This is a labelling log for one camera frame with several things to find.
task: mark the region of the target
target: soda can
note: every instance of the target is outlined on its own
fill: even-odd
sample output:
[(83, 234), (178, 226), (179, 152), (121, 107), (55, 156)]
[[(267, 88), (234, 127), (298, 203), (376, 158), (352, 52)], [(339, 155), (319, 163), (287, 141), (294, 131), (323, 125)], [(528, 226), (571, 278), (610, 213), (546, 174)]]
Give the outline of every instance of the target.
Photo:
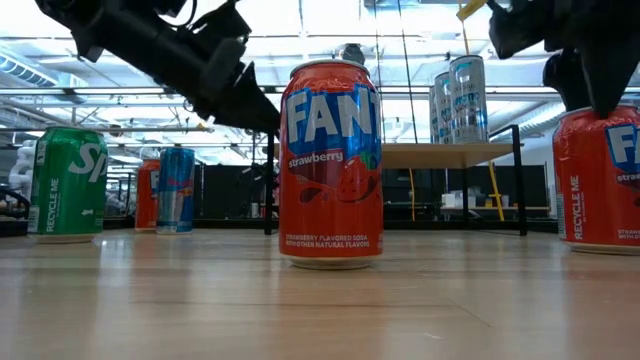
[(433, 86), (429, 87), (429, 122), (431, 123), (431, 143), (439, 144), (438, 109), (436, 108), (436, 92)]
[(108, 158), (100, 133), (47, 128), (36, 144), (28, 235), (41, 243), (72, 243), (101, 233)]
[(435, 102), (438, 112), (438, 138), (440, 144), (453, 144), (451, 136), (451, 83), (449, 73), (442, 73), (435, 78)]
[(193, 150), (169, 148), (160, 154), (156, 233), (190, 233), (193, 230), (194, 171)]
[(280, 252), (314, 269), (368, 266), (382, 254), (382, 121), (362, 65), (312, 61), (282, 97)]
[(482, 57), (459, 57), (449, 66), (454, 144), (486, 143), (487, 93)]
[(160, 160), (147, 159), (138, 168), (136, 230), (153, 231), (158, 216)]
[(561, 116), (553, 135), (560, 238), (576, 251), (640, 254), (640, 112)]

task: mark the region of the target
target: cable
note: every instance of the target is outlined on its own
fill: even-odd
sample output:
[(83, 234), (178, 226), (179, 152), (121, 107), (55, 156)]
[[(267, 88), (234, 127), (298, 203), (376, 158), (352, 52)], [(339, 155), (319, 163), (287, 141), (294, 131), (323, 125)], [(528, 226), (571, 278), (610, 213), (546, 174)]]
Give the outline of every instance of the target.
[[(373, 18), (376, 20), (376, 61), (378, 63), (378, 86), (382, 87), (382, 76), (380, 75), (380, 44), (378, 43), (378, 7), (376, 5), (377, 1), (373, 2)], [(382, 106), (382, 91), (378, 91), (378, 96), (380, 96), (380, 127), (382, 128), (382, 142), (385, 143), (387, 141), (387, 134), (384, 129), (384, 106)]]
[[(462, 0), (458, 0), (458, 9), (462, 11)], [(467, 51), (467, 55), (470, 55), (469, 51), (469, 39), (467, 38), (467, 30), (464, 26), (464, 20), (460, 20), (462, 24), (462, 36), (464, 38), (464, 48)], [(502, 211), (502, 199), (500, 192), (498, 191), (498, 184), (496, 182), (496, 174), (493, 169), (493, 161), (489, 161), (489, 175), (491, 175), (491, 185), (493, 186), (493, 196), (496, 198), (496, 204), (498, 205), (498, 215), (500, 221), (504, 221), (504, 213)]]
[[(462, 0), (458, 0), (458, 10), (462, 10)], [(469, 52), (469, 39), (467, 38), (467, 28), (464, 26), (464, 20), (460, 20), (462, 23), (462, 38), (464, 39), (464, 48), (467, 51), (467, 55)]]
[(404, 36), (404, 25), (402, 24), (402, 10), (400, 9), (400, 0), (398, 3), (398, 15), (400, 15), (400, 31), (402, 32), (402, 46), (404, 47), (404, 61), (407, 68), (407, 85), (409, 85), (409, 103), (411, 104), (411, 118), (413, 120), (413, 137), (418, 143), (418, 130), (416, 129), (416, 113), (413, 110), (413, 92), (411, 91), (411, 73), (409, 72), (409, 56), (407, 55), (407, 42)]
[(181, 25), (175, 25), (172, 24), (166, 20), (164, 20), (164, 22), (166, 22), (169, 26), (173, 27), (173, 28), (185, 28), (187, 26), (189, 26), (192, 22), (193, 19), (196, 18), (196, 10), (198, 9), (198, 0), (191, 0), (191, 14), (189, 15), (189, 20), (187, 20), (185, 23), (181, 24)]
[(413, 170), (409, 169), (409, 181), (411, 181), (411, 221), (416, 221), (416, 189), (413, 186)]

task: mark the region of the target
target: orange soda can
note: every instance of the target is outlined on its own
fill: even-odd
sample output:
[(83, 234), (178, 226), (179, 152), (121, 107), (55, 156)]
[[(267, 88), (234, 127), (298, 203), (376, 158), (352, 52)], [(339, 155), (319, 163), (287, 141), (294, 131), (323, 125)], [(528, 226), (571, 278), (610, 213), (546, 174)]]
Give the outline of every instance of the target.
[(640, 112), (562, 115), (553, 136), (560, 238), (573, 250), (640, 254)]
[(136, 230), (155, 231), (158, 216), (160, 160), (147, 159), (138, 168)]
[(369, 72), (343, 60), (295, 68), (282, 97), (280, 252), (315, 269), (382, 254), (381, 118)]

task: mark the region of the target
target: silver can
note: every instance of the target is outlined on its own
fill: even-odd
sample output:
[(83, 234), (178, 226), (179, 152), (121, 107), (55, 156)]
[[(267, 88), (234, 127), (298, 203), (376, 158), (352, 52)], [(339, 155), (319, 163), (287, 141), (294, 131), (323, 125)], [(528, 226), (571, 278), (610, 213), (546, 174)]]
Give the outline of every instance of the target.
[(488, 142), (487, 93), (482, 57), (468, 55), (453, 60), (449, 74), (453, 143)]
[(436, 76), (434, 93), (438, 112), (438, 137), (440, 144), (453, 144), (451, 135), (451, 83), (449, 73)]
[(429, 122), (431, 124), (431, 143), (440, 143), (438, 134), (438, 109), (436, 109), (436, 92), (433, 86), (429, 87)]

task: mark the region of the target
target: strawberry graphic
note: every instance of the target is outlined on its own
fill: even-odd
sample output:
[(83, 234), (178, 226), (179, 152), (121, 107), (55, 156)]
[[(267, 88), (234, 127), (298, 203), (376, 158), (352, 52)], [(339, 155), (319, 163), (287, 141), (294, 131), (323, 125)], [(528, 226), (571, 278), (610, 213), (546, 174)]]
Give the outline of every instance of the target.
[(338, 184), (336, 193), (338, 200), (348, 203), (359, 202), (375, 190), (378, 184), (378, 173), (375, 169), (368, 169), (365, 163), (367, 160), (360, 155), (347, 160)]

